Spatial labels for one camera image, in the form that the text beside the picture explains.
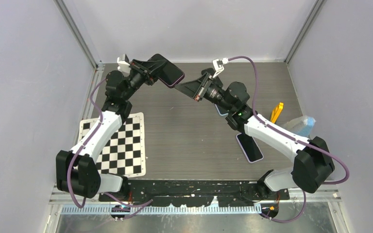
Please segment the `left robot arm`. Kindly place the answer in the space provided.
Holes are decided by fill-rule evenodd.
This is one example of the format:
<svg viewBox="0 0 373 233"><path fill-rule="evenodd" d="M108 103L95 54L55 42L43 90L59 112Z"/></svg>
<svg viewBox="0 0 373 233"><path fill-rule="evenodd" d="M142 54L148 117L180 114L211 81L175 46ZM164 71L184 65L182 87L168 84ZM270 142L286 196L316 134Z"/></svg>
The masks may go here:
<svg viewBox="0 0 373 233"><path fill-rule="evenodd" d="M95 125L70 150L61 150L56 156L56 183L60 191L68 192L78 207L77 196L93 198L98 193L111 192L118 201L129 197L130 189L121 175L100 174L97 159L113 134L125 123L132 109L130 97L143 85L153 85L161 78L170 62L159 54L148 61L133 59L118 63L118 69L108 73L106 100Z"/></svg>

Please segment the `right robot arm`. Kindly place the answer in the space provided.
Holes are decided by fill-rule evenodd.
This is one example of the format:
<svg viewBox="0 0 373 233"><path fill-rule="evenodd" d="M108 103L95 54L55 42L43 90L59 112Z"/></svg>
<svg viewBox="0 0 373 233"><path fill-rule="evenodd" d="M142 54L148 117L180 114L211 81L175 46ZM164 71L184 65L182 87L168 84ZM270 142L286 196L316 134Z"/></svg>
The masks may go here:
<svg viewBox="0 0 373 233"><path fill-rule="evenodd" d="M228 125L252 140L258 139L285 155L293 165L282 170L270 170L258 180L258 194L271 199L279 190L300 188L315 193L335 170L326 142L291 133L268 121L248 104L250 96L245 84L232 82L223 89L218 78L205 72L200 78L179 83L175 88L186 96L206 99L228 112Z"/></svg>

